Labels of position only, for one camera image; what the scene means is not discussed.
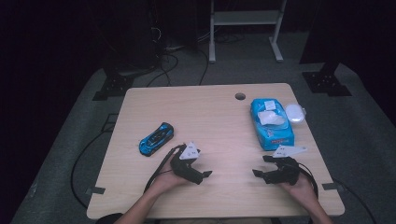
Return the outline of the person's left hand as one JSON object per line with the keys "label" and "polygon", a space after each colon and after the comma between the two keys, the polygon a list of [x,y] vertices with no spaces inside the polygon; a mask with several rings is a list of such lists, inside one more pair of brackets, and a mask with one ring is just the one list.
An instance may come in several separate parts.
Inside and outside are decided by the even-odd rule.
{"label": "person's left hand", "polygon": [[154,189],[159,194],[163,194],[170,189],[186,183],[186,179],[174,174],[170,160],[168,160],[160,170],[160,173],[155,177],[150,189]]}

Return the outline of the white wet wipe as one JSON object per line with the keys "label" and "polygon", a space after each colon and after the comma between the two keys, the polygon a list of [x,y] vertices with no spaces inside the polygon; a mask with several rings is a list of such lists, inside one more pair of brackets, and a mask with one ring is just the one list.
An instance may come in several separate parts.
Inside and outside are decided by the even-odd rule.
{"label": "white wet wipe", "polygon": [[285,119],[274,111],[261,111],[258,113],[261,125],[281,125]]}

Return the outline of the blue wet wipes pack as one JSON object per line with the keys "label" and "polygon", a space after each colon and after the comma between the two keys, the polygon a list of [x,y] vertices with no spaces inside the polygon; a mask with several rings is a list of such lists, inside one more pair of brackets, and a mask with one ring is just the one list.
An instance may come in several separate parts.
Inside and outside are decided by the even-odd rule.
{"label": "blue wet wipes pack", "polygon": [[[274,111],[285,119],[281,125],[261,125],[258,113],[261,111]],[[280,145],[293,146],[294,133],[286,112],[277,99],[254,99],[250,104],[250,115],[261,147],[264,150],[276,150]]]}

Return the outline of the dark round object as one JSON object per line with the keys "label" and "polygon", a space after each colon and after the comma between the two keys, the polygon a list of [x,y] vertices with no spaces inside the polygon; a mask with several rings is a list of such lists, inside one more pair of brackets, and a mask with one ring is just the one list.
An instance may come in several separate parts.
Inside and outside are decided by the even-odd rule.
{"label": "dark round object", "polygon": [[122,217],[122,213],[110,214],[104,217],[100,217],[95,222],[95,224],[114,224],[121,217]]}

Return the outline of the white round plastic container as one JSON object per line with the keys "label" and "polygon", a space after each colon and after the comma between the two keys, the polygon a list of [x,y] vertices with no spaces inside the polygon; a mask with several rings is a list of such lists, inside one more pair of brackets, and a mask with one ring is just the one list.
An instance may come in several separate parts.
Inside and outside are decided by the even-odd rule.
{"label": "white round plastic container", "polygon": [[303,107],[298,104],[290,104],[285,108],[286,115],[288,120],[291,123],[302,123],[305,120],[306,111]]}

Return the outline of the blue toy car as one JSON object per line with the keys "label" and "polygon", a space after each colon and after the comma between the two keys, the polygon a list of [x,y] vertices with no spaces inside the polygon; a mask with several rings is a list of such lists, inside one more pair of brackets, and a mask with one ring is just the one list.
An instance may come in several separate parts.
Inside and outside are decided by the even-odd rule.
{"label": "blue toy car", "polygon": [[153,133],[140,141],[139,152],[146,157],[150,157],[173,137],[174,127],[167,122],[163,122]]}

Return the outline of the black stand base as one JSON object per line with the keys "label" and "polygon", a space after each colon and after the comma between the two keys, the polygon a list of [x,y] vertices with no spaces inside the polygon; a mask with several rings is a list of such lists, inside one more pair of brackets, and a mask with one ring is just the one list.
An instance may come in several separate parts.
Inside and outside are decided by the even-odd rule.
{"label": "black stand base", "polygon": [[131,76],[107,76],[101,90],[93,96],[94,101],[104,101],[108,97],[124,96],[133,86],[134,78]]}
{"label": "black stand base", "polygon": [[329,96],[350,96],[349,89],[335,76],[339,62],[325,63],[319,71],[302,72],[305,82],[313,93],[327,93]]}

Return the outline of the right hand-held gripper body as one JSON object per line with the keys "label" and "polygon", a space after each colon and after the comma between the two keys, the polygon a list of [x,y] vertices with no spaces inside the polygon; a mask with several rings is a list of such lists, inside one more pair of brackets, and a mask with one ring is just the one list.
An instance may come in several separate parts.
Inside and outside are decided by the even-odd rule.
{"label": "right hand-held gripper body", "polygon": [[277,169],[263,174],[263,179],[267,184],[289,183],[294,185],[297,182],[300,168],[298,162],[292,157],[307,151],[306,147],[292,147],[280,145],[272,155]]}

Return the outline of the person's right hand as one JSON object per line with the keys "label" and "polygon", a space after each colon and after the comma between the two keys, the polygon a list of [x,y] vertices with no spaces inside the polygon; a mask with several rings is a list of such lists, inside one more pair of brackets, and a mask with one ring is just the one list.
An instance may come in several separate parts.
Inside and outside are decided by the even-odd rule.
{"label": "person's right hand", "polygon": [[299,174],[294,185],[281,183],[279,186],[285,190],[299,205],[308,208],[318,203],[318,198],[314,192],[311,181],[302,174]]}

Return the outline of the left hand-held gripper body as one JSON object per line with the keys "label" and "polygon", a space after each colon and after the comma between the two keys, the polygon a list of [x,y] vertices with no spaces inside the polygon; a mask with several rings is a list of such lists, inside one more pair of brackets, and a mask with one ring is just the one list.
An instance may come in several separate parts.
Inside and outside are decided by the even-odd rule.
{"label": "left hand-held gripper body", "polygon": [[170,161],[174,174],[185,179],[202,179],[203,175],[191,167],[199,156],[200,150],[193,142],[182,145]]}

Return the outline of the white metal stand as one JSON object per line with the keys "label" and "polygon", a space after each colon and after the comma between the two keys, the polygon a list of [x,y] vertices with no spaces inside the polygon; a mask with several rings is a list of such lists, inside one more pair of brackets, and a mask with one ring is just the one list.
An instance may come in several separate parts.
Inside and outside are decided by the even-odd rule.
{"label": "white metal stand", "polygon": [[277,44],[277,39],[283,21],[288,0],[281,0],[280,8],[277,10],[254,10],[254,11],[216,11],[214,9],[215,0],[211,0],[210,30],[208,45],[208,60],[211,63],[216,61],[215,28],[218,26],[239,26],[239,25],[274,25],[273,35],[269,37],[269,42],[276,61],[284,61]]}

